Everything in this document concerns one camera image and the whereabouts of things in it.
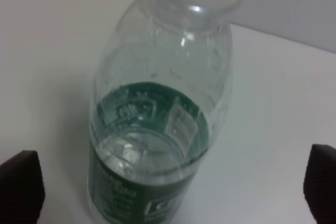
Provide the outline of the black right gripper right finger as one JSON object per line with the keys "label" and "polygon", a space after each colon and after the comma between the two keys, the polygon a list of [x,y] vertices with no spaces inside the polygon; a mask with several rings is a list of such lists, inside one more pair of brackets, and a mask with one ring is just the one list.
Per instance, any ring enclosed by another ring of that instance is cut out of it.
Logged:
{"label": "black right gripper right finger", "polygon": [[312,145],[303,193],[316,223],[335,223],[335,148]]}

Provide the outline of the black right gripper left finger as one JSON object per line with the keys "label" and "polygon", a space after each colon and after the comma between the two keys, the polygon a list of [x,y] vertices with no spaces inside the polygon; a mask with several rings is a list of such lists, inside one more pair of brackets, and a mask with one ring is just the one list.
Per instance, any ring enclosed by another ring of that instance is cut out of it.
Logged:
{"label": "black right gripper left finger", "polygon": [[1,164],[1,223],[37,223],[45,196],[37,151],[21,151]]}

